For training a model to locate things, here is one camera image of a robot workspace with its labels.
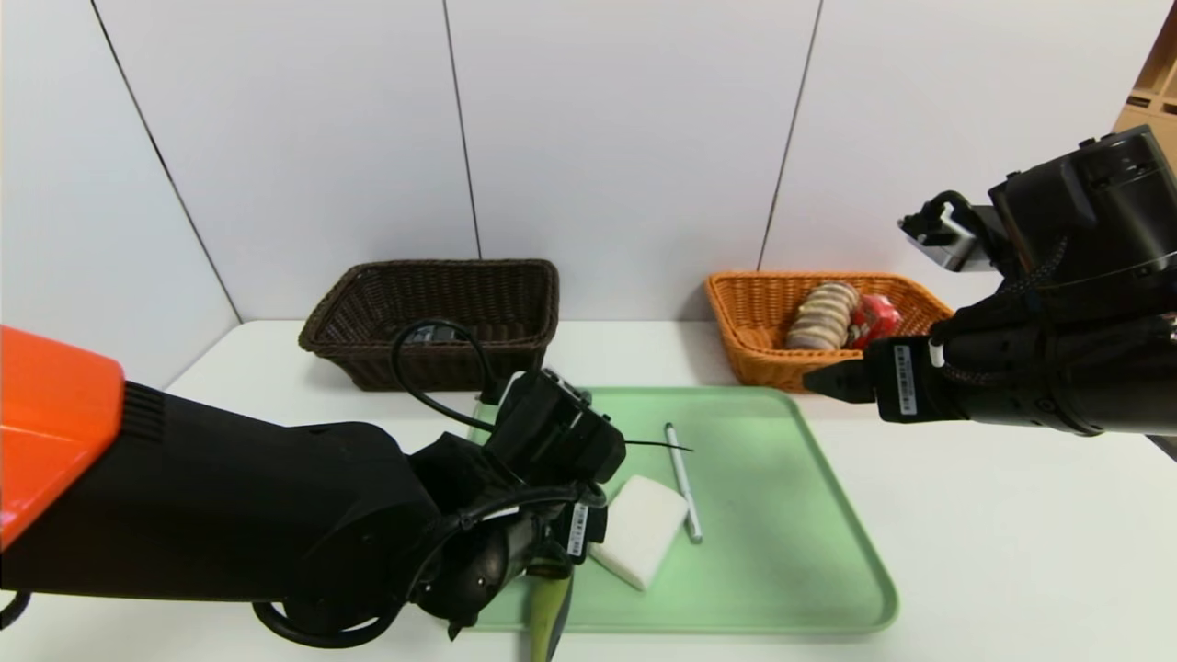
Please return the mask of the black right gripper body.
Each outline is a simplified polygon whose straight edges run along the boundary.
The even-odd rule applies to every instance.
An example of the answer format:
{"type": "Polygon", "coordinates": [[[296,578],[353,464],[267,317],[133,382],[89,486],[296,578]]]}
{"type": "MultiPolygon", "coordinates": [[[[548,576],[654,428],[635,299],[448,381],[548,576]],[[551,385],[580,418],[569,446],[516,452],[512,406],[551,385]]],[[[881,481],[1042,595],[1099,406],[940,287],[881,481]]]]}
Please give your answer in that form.
{"type": "Polygon", "coordinates": [[[883,421],[1040,424],[1044,351],[1044,331],[1020,325],[955,336],[940,366],[925,336],[875,342],[864,359],[883,421]]]}

